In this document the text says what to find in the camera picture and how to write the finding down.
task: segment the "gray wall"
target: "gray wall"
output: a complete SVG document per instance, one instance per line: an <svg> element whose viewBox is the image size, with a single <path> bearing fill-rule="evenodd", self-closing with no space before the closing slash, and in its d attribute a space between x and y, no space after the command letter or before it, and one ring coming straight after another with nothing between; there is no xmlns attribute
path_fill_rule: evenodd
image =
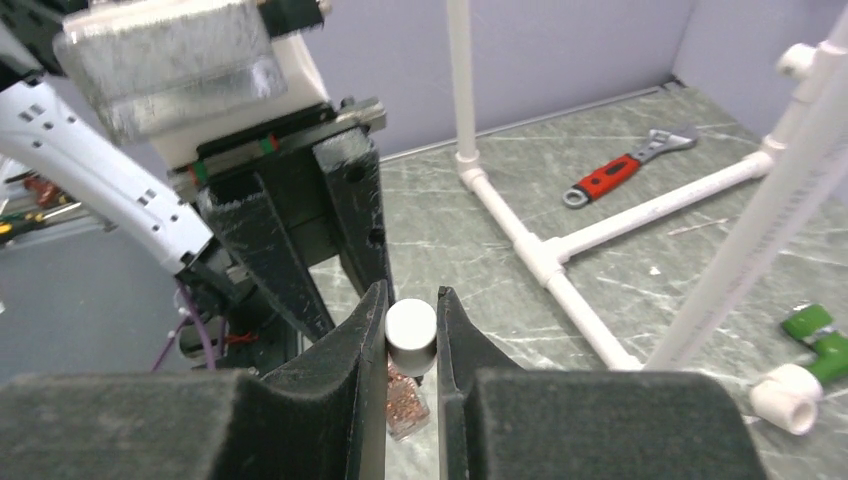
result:
<svg viewBox="0 0 848 480"><path fill-rule="evenodd" d="M663 83L693 0L472 0L478 128ZM338 0L306 36L334 99L379 96L383 154L454 136L446 1Z"/></svg>
<svg viewBox="0 0 848 480"><path fill-rule="evenodd" d="M775 62L798 42L827 37L845 0L698 0L674 73L759 135L768 134L797 82ZM848 202L848 180L836 195Z"/></svg>

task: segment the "adjustable wrench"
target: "adjustable wrench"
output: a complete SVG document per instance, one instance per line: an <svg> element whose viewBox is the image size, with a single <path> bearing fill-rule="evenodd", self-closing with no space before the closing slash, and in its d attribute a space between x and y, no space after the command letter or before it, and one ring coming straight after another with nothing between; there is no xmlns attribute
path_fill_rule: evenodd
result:
<svg viewBox="0 0 848 480"><path fill-rule="evenodd" d="M618 157L575 183L562 196L562 201L568 208L583 208L624 183L639 167L659 155L690 149L697 142L698 130L694 125L673 131L651 129L648 139L638 149Z"/></svg>

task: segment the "cable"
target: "cable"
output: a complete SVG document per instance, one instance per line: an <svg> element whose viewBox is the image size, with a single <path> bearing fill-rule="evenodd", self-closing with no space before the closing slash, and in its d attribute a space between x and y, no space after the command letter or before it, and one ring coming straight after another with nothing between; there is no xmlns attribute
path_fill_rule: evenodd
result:
<svg viewBox="0 0 848 480"><path fill-rule="evenodd" d="M188 294L188 289L182 282L177 281L177 288L180 295L183 297L186 306L188 307L189 318L194 323L194 328L197 329L197 334L200 335L200 343L203 344L203 354L206 356L206 369L215 370L215 351L212 349L212 340L209 338L209 332L206 331L206 326L200 320L200 313L197 311L197 306L191 300Z"/></svg>
<svg viewBox="0 0 848 480"><path fill-rule="evenodd" d="M150 369L150 373L155 373L162 366L162 363L165 362L165 359L168 358L168 354L171 353L171 349L174 348L174 343L177 341L177 337L180 335L180 331L188 322L188 317L183 317L180 319L180 324L177 325L177 328L168 332L168 342L165 343L165 347L159 353L159 356L156 358L156 362L153 363L153 368Z"/></svg>
<svg viewBox="0 0 848 480"><path fill-rule="evenodd" d="M257 340L259 340L259 335L256 335L255 333L246 333L244 335L227 335L226 337L227 345L253 343Z"/></svg>

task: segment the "red wire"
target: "red wire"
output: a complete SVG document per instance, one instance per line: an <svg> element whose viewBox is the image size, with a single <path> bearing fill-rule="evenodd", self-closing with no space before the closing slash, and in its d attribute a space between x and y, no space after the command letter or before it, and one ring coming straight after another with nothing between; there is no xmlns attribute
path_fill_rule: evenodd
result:
<svg viewBox="0 0 848 480"><path fill-rule="evenodd" d="M194 171L194 165L189 165L188 174L191 176L191 183L193 183L195 187L200 185L200 180L197 179L197 172Z"/></svg>
<svg viewBox="0 0 848 480"><path fill-rule="evenodd" d="M232 335L232 334L230 334L230 335L227 335L224 338L224 341L227 343L227 345L235 345L235 344L240 344L240 343L242 343L242 344L243 343L253 343L257 340L259 340L259 335L256 335L255 333L246 333L244 335Z"/></svg>

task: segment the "red wrench handle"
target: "red wrench handle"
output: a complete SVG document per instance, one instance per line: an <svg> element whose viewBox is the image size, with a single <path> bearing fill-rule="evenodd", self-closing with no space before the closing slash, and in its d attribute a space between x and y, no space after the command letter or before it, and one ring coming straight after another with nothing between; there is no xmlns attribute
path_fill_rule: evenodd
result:
<svg viewBox="0 0 848 480"><path fill-rule="evenodd" d="M583 177L574 184L575 189L582 190L589 201L594 201L632 177L642 164L630 155L622 155L603 167Z"/></svg>

